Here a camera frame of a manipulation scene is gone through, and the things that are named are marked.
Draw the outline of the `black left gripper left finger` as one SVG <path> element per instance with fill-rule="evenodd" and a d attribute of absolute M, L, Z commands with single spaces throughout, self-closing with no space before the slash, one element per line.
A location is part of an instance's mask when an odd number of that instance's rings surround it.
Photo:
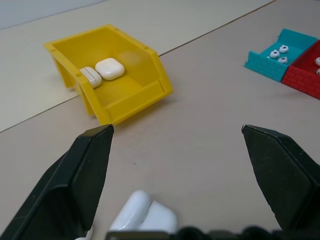
<path fill-rule="evenodd" d="M 105 185 L 111 124 L 80 134 L 42 175 L 0 240 L 76 240 L 91 229 Z"/>

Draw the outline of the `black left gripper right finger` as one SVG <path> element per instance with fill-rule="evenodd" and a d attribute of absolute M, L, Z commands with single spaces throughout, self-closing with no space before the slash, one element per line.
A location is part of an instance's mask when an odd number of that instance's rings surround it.
<path fill-rule="evenodd" d="M 260 190 L 285 231 L 320 231 L 320 165 L 291 137 L 245 124 L 244 136 Z"/>

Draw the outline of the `white earbud case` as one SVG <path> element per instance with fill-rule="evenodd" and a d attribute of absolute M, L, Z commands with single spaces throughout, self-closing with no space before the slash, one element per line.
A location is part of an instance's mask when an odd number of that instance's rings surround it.
<path fill-rule="evenodd" d="M 137 190 L 128 198 L 110 231 L 161 231 L 175 233 L 177 215 L 165 205 L 152 200 L 143 190 Z"/>
<path fill-rule="evenodd" d="M 95 70 L 107 81 L 112 81 L 125 73 L 124 66 L 114 58 L 106 58 L 95 65 Z"/>
<path fill-rule="evenodd" d="M 101 85 L 102 77 L 92 67 L 83 67 L 80 69 L 80 72 L 88 79 L 89 83 L 93 88 L 96 88 Z"/>

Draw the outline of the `yellow plastic bin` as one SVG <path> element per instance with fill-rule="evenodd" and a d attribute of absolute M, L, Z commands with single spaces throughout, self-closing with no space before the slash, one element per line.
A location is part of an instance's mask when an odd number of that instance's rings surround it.
<path fill-rule="evenodd" d="M 173 92 L 157 52 L 111 24 L 45 43 L 44 48 L 65 87 L 76 91 L 88 115 L 101 125 L 119 124 Z M 122 64 L 124 74 L 93 87 L 81 69 L 108 58 Z"/>

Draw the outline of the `red brick-pattern tray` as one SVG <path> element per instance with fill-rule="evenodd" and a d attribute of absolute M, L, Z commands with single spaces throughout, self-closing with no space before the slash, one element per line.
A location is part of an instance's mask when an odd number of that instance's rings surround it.
<path fill-rule="evenodd" d="M 320 39 L 299 56 L 287 69 L 281 83 L 320 100 L 320 76 L 314 63 L 320 57 Z"/>

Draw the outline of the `teal brick-pattern tray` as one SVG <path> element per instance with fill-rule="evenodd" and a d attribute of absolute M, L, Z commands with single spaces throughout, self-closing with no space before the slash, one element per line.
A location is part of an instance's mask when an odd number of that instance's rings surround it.
<path fill-rule="evenodd" d="M 250 51 L 244 67 L 281 82 L 289 66 L 317 40 L 316 37 L 284 28 L 277 41 L 263 52 Z"/>

